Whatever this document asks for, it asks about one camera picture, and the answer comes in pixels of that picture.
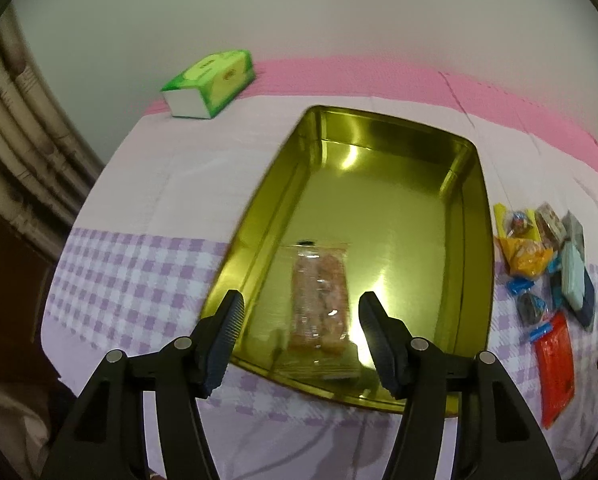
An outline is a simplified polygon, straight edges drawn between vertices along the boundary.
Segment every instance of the candy wrapper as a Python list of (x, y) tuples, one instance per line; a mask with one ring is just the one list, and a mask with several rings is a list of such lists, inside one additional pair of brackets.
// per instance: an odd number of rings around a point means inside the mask
[(536, 280), (550, 263), (554, 252), (534, 240), (525, 238), (499, 238), (511, 276)]
[(556, 313), (549, 303), (530, 292), (534, 282), (525, 278), (513, 278), (506, 283), (510, 295), (516, 298), (516, 310), (527, 329), (530, 343), (552, 331), (549, 321)]
[(349, 339), (345, 250), (301, 242), (292, 269), (292, 320), (287, 349), (274, 371), (295, 379), (342, 379), (360, 373)]
[[(541, 243), (532, 219), (534, 211), (508, 211), (503, 204), (494, 206), (496, 231), (511, 276), (536, 280), (550, 263), (554, 252)], [(509, 237), (509, 234), (520, 234)]]

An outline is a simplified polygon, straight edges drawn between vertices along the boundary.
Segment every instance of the snack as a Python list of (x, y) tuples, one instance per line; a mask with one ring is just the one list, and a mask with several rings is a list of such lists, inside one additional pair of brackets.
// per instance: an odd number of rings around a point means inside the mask
[(533, 288), (534, 282), (526, 278), (513, 278), (506, 283), (506, 288), (511, 296), (518, 296), (531, 288)]
[(512, 211), (508, 221), (508, 237), (521, 238), (532, 228), (530, 217), (525, 211)]
[(350, 341), (345, 250), (299, 242), (292, 268), (288, 345), (273, 370), (295, 380), (344, 380), (361, 374)]
[(585, 293), (583, 296), (583, 308), (575, 312), (576, 320), (581, 323), (581, 326), (591, 332), (594, 325), (594, 303), (595, 293), (594, 284), (590, 279), (588, 270), (584, 269), (584, 287)]
[(550, 275), (550, 292), (552, 294), (552, 304), (555, 308), (561, 308), (565, 305), (565, 299), (561, 291), (562, 273), (561, 273), (561, 255), (557, 254), (550, 262), (547, 269)]
[(566, 240), (566, 229), (554, 209), (544, 202), (534, 212), (537, 227), (541, 233), (543, 243), (558, 251)]
[(499, 238), (511, 276), (536, 280), (550, 263), (554, 252), (543, 244), (525, 238)]
[(333, 252), (301, 246), (292, 272), (290, 347), (341, 353), (348, 339), (348, 286)]
[(570, 211), (563, 219), (563, 227), (566, 229), (566, 240), (572, 241), (576, 250), (581, 254), (581, 259), (586, 260), (586, 245), (583, 238), (583, 226)]
[(575, 395), (575, 370), (568, 324), (563, 312), (552, 331), (534, 342), (541, 382), (541, 425), (548, 429)]
[(568, 300), (572, 310), (578, 312), (583, 308), (583, 298), (586, 293), (586, 266), (574, 244), (567, 241), (561, 252), (561, 292)]
[(545, 301), (530, 292), (524, 292), (516, 298), (516, 310), (524, 325), (536, 325), (541, 321), (547, 321), (547, 307)]
[(530, 343), (534, 343), (535, 341), (538, 341), (546, 334), (549, 334), (550, 332), (552, 332), (553, 329), (554, 329), (554, 327), (552, 326), (552, 323), (550, 323), (550, 322), (543, 323), (542, 325), (539, 325), (537, 328), (535, 328), (534, 330), (532, 330), (530, 332), (530, 334), (528, 335), (528, 341)]
[[(510, 275), (536, 280), (547, 267), (554, 252), (552, 248), (546, 248), (540, 242), (536, 225), (532, 224), (534, 212), (530, 209), (526, 210), (525, 215), (528, 219), (526, 224), (519, 211), (510, 214), (506, 206), (501, 203), (495, 204), (493, 209), (498, 240), (508, 262)], [(506, 219), (512, 219), (515, 213), (517, 227), (519, 229), (528, 228), (521, 237), (510, 237), (508, 233), (512, 233), (514, 230), (506, 230), (506, 226), (509, 226), (506, 225)]]

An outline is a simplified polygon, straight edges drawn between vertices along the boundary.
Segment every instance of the metal screw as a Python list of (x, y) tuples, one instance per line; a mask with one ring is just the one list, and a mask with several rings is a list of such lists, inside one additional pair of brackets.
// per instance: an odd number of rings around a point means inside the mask
[(494, 364), (496, 361), (496, 357), (492, 352), (481, 352), (479, 354), (479, 359), (487, 365)]
[(410, 342), (410, 346), (412, 346), (413, 349), (419, 350), (420, 352), (422, 352), (423, 350), (427, 350), (428, 349), (429, 344), (422, 337), (415, 337)]
[(109, 363), (115, 363), (123, 356), (124, 353), (120, 350), (111, 350), (106, 354), (106, 361), (108, 361)]
[(175, 348), (177, 350), (185, 350), (192, 346), (192, 340), (189, 337), (180, 337), (175, 341)]

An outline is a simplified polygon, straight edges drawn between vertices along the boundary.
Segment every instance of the purple checkered cloth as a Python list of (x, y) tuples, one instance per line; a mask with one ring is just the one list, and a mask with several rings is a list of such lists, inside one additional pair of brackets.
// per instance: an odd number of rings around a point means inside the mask
[[(58, 320), (94, 348), (122, 348), (128, 354), (158, 351), (175, 336), (194, 327), (227, 244), (208, 240), (129, 235), (75, 228), (68, 238), (50, 288), (46, 315)], [(514, 299), (505, 287), (506, 275), (496, 251), (495, 290), (488, 349), (501, 360), (541, 418), (541, 386), (534, 349), (527, 343)], [(598, 266), (589, 266), (596, 288), (596, 316), (591, 332), (572, 316), (568, 327), (575, 359), (576, 394), (546, 439), (564, 477), (582, 459), (598, 424), (586, 414), (598, 413)], [(534, 293), (549, 298), (546, 280)], [(240, 368), (230, 366), (221, 388), (209, 402), (231, 406), (239, 413), (264, 413), (272, 420), (307, 425), (343, 421), (361, 423), (362, 410), (308, 397)], [(387, 426), (394, 416), (376, 413), (371, 423)], [(563, 427), (570, 425), (571, 430)]]
[(95, 348), (157, 351), (190, 333), (226, 247), (74, 228), (46, 312)]

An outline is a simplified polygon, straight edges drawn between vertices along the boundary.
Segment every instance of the yellow package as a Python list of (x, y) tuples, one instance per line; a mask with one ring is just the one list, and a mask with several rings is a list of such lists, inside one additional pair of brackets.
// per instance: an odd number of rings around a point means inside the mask
[(512, 238), (506, 235), (504, 228), (504, 219), (508, 209), (501, 203), (495, 204), (493, 209), (496, 233), (501, 244), (501, 250), (508, 261), (510, 275), (536, 280), (548, 267), (554, 252), (552, 248), (546, 248), (541, 243), (541, 237), (534, 221), (534, 210), (525, 210), (532, 225), (525, 237)]
[(511, 276), (522, 276), (528, 280), (536, 280), (552, 260), (552, 248), (526, 238), (499, 238)]

